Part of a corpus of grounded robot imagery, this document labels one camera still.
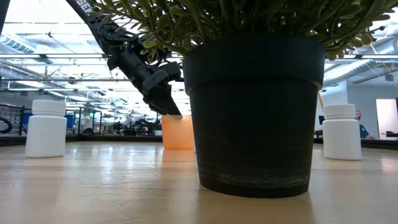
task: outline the black robotic arm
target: black robotic arm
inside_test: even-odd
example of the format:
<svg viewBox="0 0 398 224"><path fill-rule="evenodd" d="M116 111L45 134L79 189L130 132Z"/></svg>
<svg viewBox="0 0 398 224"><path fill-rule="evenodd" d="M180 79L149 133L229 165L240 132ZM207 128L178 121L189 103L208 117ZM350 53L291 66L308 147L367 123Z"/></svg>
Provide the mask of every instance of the black robotic arm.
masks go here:
<svg viewBox="0 0 398 224"><path fill-rule="evenodd" d="M109 55L110 70L119 67L144 96L143 100L151 110L160 114L181 115L168 84L181 77L176 62L160 67L150 66L147 55L140 54L144 50L145 39L120 29L117 23L105 19L104 15L92 14L93 6L87 0L66 1L88 25L102 51Z"/></svg>

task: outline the fluorescent light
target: fluorescent light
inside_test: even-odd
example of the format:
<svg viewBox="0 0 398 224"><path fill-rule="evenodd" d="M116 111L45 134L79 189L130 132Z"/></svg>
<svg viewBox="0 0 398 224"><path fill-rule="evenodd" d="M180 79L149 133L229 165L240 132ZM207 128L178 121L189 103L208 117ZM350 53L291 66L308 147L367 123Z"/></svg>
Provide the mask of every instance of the fluorescent light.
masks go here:
<svg viewBox="0 0 398 224"><path fill-rule="evenodd" d="M47 85L41 84L39 82L35 81L16 81L16 83L23 84L23 85L28 85L32 87L37 87L37 88L47 88Z"/></svg>
<svg viewBox="0 0 398 224"><path fill-rule="evenodd" d="M398 55L363 55L362 59L398 59Z"/></svg>
<svg viewBox="0 0 398 224"><path fill-rule="evenodd" d="M108 105L109 103L103 102L103 103L90 103L92 105Z"/></svg>
<svg viewBox="0 0 398 224"><path fill-rule="evenodd" d="M344 58L355 58L356 55L344 55Z"/></svg>
<svg viewBox="0 0 398 224"><path fill-rule="evenodd" d="M82 96L68 96L68 97L73 100L78 100L78 101L89 101L89 99L82 97Z"/></svg>
<svg viewBox="0 0 398 224"><path fill-rule="evenodd" d="M105 108L105 109L112 109L113 106L111 105L98 105L100 108Z"/></svg>
<svg viewBox="0 0 398 224"><path fill-rule="evenodd" d="M111 91L138 91L138 90L131 90L131 89L109 89Z"/></svg>
<svg viewBox="0 0 398 224"><path fill-rule="evenodd" d="M67 104L67 107L71 107L71 108L82 108L83 105L70 105L70 104Z"/></svg>
<svg viewBox="0 0 398 224"><path fill-rule="evenodd" d="M74 89L67 89L67 88L64 88L64 89L44 89L44 91L75 91Z"/></svg>
<svg viewBox="0 0 398 224"><path fill-rule="evenodd" d="M78 91L107 91L108 89L90 89L90 88L86 88L86 89L77 89Z"/></svg>
<svg viewBox="0 0 398 224"><path fill-rule="evenodd" d="M107 110L107 109L96 109L97 111L103 112L103 113L107 113L107 112L112 112L111 110Z"/></svg>
<svg viewBox="0 0 398 224"><path fill-rule="evenodd" d="M39 89L35 88L17 88L17 89L6 89L9 91L39 91Z"/></svg>
<svg viewBox="0 0 398 224"><path fill-rule="evenodd" d="M37 54L0 54L0 58L41 58Z"/></svg>
<svg viewBox="0 0 398 224"><path fill-rule="evenodd" d="M80 110L80 108L71 108L71 107L67 107L67 110L78 111L78 110Z"/></svg>
<svg viewBox="0 0 398 224"><path fill-rule="evenodd" d="M103 58L101 54L47 54L47 58Z"/></svg>
<svg viewBox="0 0 398 224"><path fill-rule="evenodd" d="M69 102L68 104L69 105L85 105L87 103L85 103L85 102Z"/></svg>
<svg viewBox="0 0 398 224"><path fill-rule="evenodd" d="M53 92L53 91L49 91L49 93L55 95L55 96L61 96L64 97L64 95L62 95L61 93L57 93L57 92Z"/></svg>
<svg viewBox="0 0 398 224"><path fill-rule="evenodd" d="M119 113L122 113L122 114L130 114L131 111L119 111Z"/></svg>

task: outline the desk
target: desk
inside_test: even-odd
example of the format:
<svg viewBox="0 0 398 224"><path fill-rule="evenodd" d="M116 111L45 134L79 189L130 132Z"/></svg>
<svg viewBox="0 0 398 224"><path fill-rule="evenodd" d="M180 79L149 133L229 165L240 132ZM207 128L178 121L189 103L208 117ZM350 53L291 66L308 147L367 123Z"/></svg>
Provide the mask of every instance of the desk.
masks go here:
<svg viewBox="0 0 398 224"><path fill-rule="evenodd" d="M1 223L398 223L398 151L336 161L316 144L312 164L309 192L256 199L204 189L195 154L161 143L70 142L53 159L1 147Z"/></svg>
<svg viewBox="0 0 398 224"><path fill-rule="evenodd" d="M398 138L398 133L382 133L385 134L387 138Z"/></svg>

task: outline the blue object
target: blue object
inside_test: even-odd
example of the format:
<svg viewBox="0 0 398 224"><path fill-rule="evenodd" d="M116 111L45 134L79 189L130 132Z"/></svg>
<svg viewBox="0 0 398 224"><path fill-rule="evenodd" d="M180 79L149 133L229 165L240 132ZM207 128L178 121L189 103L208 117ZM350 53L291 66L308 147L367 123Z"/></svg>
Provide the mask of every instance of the blue object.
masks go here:
<svg viewBox="0 0 398 224"><path fill-rule="evenodd" d="M22 120L22 124L27 127L27 123L29 122L29 117L32 116L32 113L24 113L24 119ZM75 115L73 114L67 114L65 115L65 118L67 119L67 128L72 129L73 128L73 119Z"/></svg>
<svg viewBox="0 0 398 224"><path fill-rule="evenodd" d="M67 119L67 128L72 129L73 128L73 119L75 115L72 114L67 114L65 115L65 118Z"/></svg>
<svg viewBox="0 0 398 224"><path fill-rule="evenodd" d="M22 124L26 127L29 122L29 117L32 116L32 113L24 113L24 119L22 120Z"/></svg>
<svg viewBox="0 0 398 224"><path fill-rule="evenodd" d="M369 133L366 131L365 127L362 124L359 125L359 133L362 139L366 138L369 135Z"/></svg>

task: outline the metal railing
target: metal railing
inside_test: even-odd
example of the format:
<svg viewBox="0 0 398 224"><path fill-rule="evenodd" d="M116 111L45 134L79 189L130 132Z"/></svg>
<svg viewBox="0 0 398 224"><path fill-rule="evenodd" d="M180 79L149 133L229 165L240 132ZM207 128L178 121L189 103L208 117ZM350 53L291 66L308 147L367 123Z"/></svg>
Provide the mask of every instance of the metal railing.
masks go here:
<svg viewBox="0 0 398 224"><path fill-rule="evenodd" d="M9 133L6 134L0 134L1 136L22 136L27 134L27 129L28 127L28 120L29 116L31 116L32 109L26 108L25 106L19 107L19 106L10 106L10 105L2 105L0 104L0 117L8 120L11 125L12 129ZM100 114L100 119L99 119L99 135L101 135L102 132L102 118L103 114L101 111L97 110L86 110L84 108L80 108L79 111L73 111L73 110L66 110L65 115L67 114L72 114L73 115L73 128L71 128L71 131L68 132L69 134L81 134L82 128L82 116L85 113L92 113L93 114L93 121L92 121L92 134L98 134L95 133L95 127L98 128L98 122L95 120L95 114L99 113ZM0 121L0 130L5 130L8 128L8 125L5 122Z"/></svg>
<svg viewBox="0 0 398 224"><path fill-rule="evenodd" d="M24 115L30 113L32 110L30 108L0 105L0 117L8 120L12 124L12 129L8 136L22 136L25 133L24 127ZM6 129L8 125L6 123L0 122L0 129Z"/></svg>

